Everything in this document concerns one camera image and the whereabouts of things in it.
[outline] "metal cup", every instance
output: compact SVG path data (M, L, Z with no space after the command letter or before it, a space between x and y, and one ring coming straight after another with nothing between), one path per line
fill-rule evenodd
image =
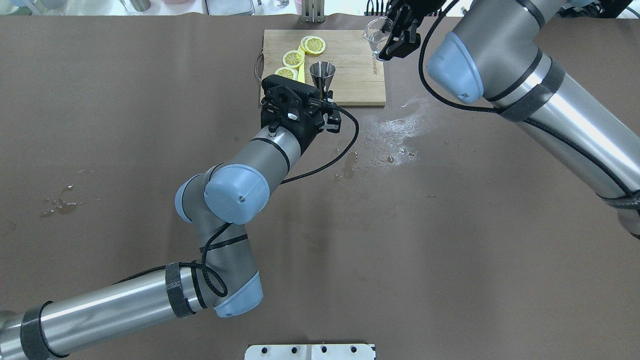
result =
M320 90L324 99L329 92L329 86L335 74L335 66L328 61L319 61L311 64L309 72L311 73L314 85Z

